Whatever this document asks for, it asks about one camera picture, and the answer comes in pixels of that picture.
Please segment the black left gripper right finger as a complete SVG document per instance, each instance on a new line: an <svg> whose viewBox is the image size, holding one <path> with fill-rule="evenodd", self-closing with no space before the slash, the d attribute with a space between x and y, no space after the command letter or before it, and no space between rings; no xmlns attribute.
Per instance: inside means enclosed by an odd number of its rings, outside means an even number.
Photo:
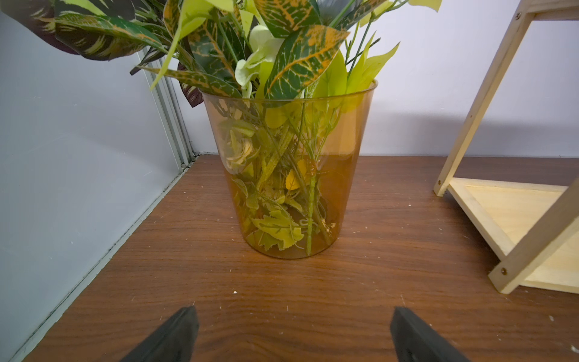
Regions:
<svg viewBox="0 0 579 362"><path fill-rule="evenodd" d="M399 361L469 361L407 307L394 308L390 331Z"/></svg>

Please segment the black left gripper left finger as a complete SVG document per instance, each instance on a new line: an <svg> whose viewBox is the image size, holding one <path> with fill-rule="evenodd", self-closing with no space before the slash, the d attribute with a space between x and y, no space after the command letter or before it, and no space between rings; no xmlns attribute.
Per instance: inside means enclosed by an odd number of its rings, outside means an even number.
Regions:
<svg viewBox="0 0 579 362"><path fill-rule="evenodd" d="M182 307L121 361L191 360L199 332L195 306Z"/></svg>

